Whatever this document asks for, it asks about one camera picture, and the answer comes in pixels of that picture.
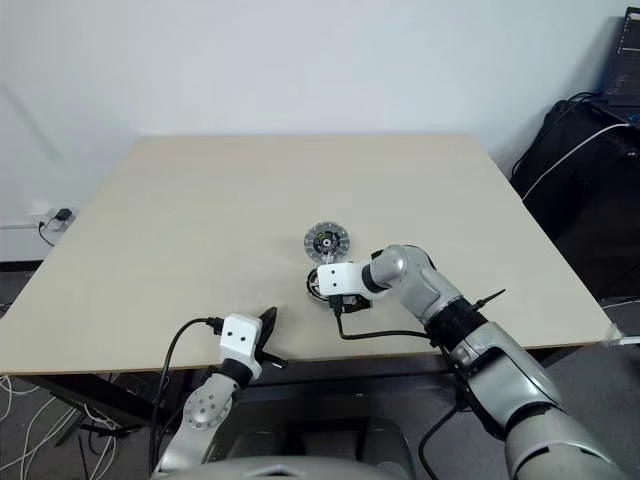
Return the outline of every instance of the circular object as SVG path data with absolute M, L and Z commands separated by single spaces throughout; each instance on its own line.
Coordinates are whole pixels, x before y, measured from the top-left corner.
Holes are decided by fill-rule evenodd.
M 351 239 L 344 227 L 335 222 L 321 222 L 304 236 L 304 250 L 318 263 L 333 263 L 349 251 Z

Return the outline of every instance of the white wall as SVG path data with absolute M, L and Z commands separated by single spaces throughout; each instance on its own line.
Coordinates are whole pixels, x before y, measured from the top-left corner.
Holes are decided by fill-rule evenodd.
M 142 134 L 462 131 L 506 171 L 629 0 L 0 2 L 1 225 L 81 207 Z

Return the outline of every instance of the wooden table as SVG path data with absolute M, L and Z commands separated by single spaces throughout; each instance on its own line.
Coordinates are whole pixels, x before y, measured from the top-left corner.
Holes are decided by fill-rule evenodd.
M 351 234 L 348 258 L 424 248 L 484 315 L 525 347 L 596 342 L 610 325 L 483 149 L 462 135 L 160 137 L 141 140 L 0 321 L 0 371 L 157 369 L 200 316 L 279 308 L 267 350 L 297 360 L 429 351 L 423 340 L 338 338 L 305 289 L 303 237 Z M 387 296 L 348 332 L 420 325 Z M 187 331 L 176 367 L 210 365 Z

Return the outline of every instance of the gray carpet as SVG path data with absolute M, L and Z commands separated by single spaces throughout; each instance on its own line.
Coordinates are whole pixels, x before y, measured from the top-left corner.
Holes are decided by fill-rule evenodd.
M 0 303 L 11 301 L 28 281 L 25 274 L 0 274 Z M 611 317 L 630 334 L 640 333 L 640 304 L 608 310 Z M 369 367 L 398 369 L 403 360 L 378 360 Z M 419 360 L 407 360 L 412 370 Z M 566 408 L 582 421 L 605 445 L 630 478 L 640 478 L 640 348 L 636 346 L 605 348 L 588 346 L 577 350 L 550 367 L 551 375 L 561 389 Z M 14 381 L 17 389 L 29 385 Z M 7 394 L 0 391 L 0 415 Z M 25 430 L 34 413 L 49 399 L 44 391 L 28 396 L 15 396 L 10 416 L 0 423 L 0 467 L 21 455 Z M 451 405 L 451 393 L 442 389 L 376 392 L 370 395 L 334 395 L 318 400 L 245 402 L 232 413 L 244 422 L 252 418 L 295 419 L 300 416 L 325 418 L 360 416 L 363 413 L 395 421 L 405 433 L 414 459 L 422 434 Z M 56 401 L 34 423 L 30 445 L 41 439 L 63 414 L 66 405 Z M 86 433 L 82 435 L 86 448 Z M 118 444 L 113 466 L 104 479 L 146 478 L 146 439 L 143 430 Z M 96 447 L 103 444 L 95 442 Z M 503 445 L 484 432 L 471 413 L 459 413 L 427 445 L 426 455 L 441 480 L 467 478 L 506 479 Z M 89 470 L 96 456 L 87 453 Z M 418 478 L 426 478 L 416 463 Z M 20 467 L 14 465 L 0 471 L 0 479 L 19 479 Z M 31 479 L 83 479 L 78 434 L 61 447 L 53 441 L 46 444 L 33 461 Z

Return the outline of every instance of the beige tabletop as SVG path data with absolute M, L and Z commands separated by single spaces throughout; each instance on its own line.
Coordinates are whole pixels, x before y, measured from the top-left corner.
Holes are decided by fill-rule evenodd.
M 268 351 L 289 359 L 430 351 L 411 337 L 343 341 L 306 292 L 307 229 L 335 221 L 348 259 L 424 248 L 470 301 L 526 347 L 602 340 L 608 318 L 488 155 L 462 135 L 163 137 L 141 140 L 0 320 L 0 371 L 161 366 L 201 316 L 279 308 Z M 420 325 L 388 295 L 345 315 L 349 333 Z M 172 365 L 215 363 L 208 327 Z

